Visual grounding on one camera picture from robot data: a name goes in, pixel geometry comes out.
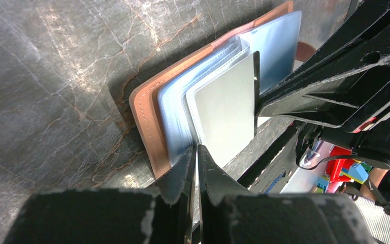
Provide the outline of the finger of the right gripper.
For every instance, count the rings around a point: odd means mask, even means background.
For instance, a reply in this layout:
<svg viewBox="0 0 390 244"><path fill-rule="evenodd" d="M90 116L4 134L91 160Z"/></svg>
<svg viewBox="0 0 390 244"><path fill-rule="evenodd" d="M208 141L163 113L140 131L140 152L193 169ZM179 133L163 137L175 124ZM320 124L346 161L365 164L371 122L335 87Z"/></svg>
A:
<svg viewBox="0 0 390 244"><path fill-rule="evenodd" d="M258 116L357 133L390 116L390 1L363 1L296 71L264 92Z"/></svg>

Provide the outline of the tan leather card holder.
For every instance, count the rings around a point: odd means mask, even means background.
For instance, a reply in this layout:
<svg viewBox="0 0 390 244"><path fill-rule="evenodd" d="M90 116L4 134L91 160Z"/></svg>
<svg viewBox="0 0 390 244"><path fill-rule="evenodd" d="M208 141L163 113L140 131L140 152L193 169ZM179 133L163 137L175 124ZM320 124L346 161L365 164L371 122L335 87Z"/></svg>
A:
<svg viewBox="0 0 390 244"><path fill-rule="evenodd" d="M299 42L301 11L287 1L137 87L129 104L155 177L193 145L223 167L254 138L259 96L315 52Z"/></svg>

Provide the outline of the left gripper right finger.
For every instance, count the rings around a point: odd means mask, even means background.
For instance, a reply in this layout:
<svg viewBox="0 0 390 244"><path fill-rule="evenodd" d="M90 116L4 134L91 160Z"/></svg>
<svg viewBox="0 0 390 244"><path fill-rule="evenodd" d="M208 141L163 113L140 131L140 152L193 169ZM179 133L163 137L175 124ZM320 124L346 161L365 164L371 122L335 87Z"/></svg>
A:
<svg viewBox="0 0 390 244"><path fill-rule="evenodd" d="M255 194L198 146L202 243L373 243L340 194Z"/></svg>

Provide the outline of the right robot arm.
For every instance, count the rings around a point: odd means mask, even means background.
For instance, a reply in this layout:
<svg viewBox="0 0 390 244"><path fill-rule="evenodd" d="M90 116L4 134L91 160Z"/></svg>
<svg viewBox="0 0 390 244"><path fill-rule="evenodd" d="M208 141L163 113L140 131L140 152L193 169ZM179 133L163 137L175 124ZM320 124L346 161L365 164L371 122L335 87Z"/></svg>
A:
<svg viewBox="0 0 390 244"><path fill-rule="evenodd" d="M297 165L322 140L347 150L337 160L390 170L390 1L363 1L257 114L300 121Z"/></svg>

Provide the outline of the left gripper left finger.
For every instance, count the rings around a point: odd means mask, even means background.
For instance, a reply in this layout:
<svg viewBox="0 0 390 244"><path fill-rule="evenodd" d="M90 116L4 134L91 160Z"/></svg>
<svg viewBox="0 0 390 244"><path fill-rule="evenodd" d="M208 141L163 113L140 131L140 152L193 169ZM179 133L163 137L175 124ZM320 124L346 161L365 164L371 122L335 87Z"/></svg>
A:
<svg viewBox="0 0 390 244"><path fill-rule="evenodd" d="M197 149L143 189L59 189L24 203L5 243L189 243Z"/></svg>

